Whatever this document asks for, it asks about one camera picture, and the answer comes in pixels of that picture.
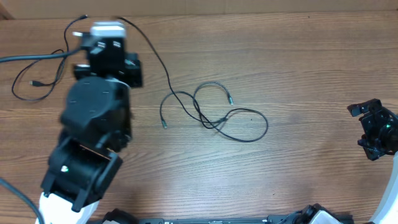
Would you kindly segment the black cable silver plugs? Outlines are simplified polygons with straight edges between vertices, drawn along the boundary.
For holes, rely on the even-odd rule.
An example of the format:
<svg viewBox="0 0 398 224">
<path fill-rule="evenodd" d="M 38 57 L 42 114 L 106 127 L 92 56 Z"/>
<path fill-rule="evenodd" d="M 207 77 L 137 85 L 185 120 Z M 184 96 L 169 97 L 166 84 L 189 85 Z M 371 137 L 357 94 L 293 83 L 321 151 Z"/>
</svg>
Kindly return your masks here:
<svg viewBox="0 0 398 224">
<path fill-rule="evenodd" d="M 255 142 L 262 139 L 267 134 L 269 129 L 268 119 L 263 113 L 257 110 L 232 108 L 218 119 L 211 119 L 205 116 L 197 100 L 197 94 L 199 91 L 210 87 L 215 87 L 223 91 L 226 95 L 228 104 L 231 106 L 234 105 L 231 92 L 220 82 L 210 81 L 201 83 L 196 87 L 193 93 L 182 90 L 172 91 L 164 96 L 159 105 L 159 118 L 163 128 L 168 128 L 166 119 L 163 115 L 165 102 L 173 96 L 177 98 L 186 96 L 192 102 L 193 111 L 189 112 L 184 105 L 181 105 L 184 112 L 191 119 L 198 121 L 205 129 L 212 130 L 214 133 L 222 135 L 225 139 L 237 142 Z"/>
</svg>

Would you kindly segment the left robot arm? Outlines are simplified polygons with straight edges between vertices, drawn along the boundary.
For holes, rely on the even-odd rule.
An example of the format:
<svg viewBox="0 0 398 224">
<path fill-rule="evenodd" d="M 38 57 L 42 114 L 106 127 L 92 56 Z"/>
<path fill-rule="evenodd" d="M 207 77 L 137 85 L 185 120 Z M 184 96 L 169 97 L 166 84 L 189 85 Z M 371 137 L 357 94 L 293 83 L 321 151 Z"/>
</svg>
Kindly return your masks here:
<svg viewBox="0 0 398 224">
<path fill-rule="evenodd" d="M 132 139 L 129 90 L 142 86 L 137 54 L 122 37 L 84 37 L 88 64 L 74 65 L 76 83 L 60 116 L 62 131 L 41 184 L 43 223 L 86 223 L 111 185 Z"/>
</svg>

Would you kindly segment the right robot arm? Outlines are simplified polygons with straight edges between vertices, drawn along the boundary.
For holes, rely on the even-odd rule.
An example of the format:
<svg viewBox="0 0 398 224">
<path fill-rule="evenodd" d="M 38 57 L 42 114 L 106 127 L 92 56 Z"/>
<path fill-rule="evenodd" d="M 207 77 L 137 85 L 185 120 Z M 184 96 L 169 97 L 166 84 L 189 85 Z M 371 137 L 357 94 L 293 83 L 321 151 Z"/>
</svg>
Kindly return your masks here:
<svg viewBox="0 0 398 224">
<path fill-rule="evenodd" d="M 360 116 L 364 134 L 358 140 L 370 161 L 392 156 L 389 182 L 369 223 L 397 223 L 397 115 L 379 99 L 347 106 L 352 117 Z"/>
</svg>

